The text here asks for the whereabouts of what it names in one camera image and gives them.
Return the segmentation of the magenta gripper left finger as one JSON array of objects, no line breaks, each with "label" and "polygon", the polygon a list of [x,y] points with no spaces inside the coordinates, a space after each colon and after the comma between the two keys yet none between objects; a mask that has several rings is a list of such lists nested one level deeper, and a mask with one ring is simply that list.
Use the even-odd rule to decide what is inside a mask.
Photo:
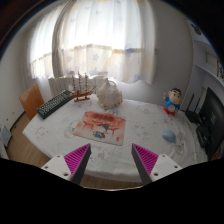
[{"label": "magenta gripper left finger", "polygon": [[91,145],[86,144],[67,155],[54,156],[42,166],[42,169],[79,185],[83,178],[90,155]]}]

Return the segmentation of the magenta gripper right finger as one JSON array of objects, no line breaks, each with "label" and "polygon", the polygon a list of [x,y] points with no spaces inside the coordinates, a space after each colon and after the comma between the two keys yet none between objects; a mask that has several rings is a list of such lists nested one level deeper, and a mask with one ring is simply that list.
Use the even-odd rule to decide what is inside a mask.
[{"label": "magenta gripper right finger", "polygon": [[131,153],[144,186],[182,169],[168,155],[157,155],[137,144],[132,144]]}]

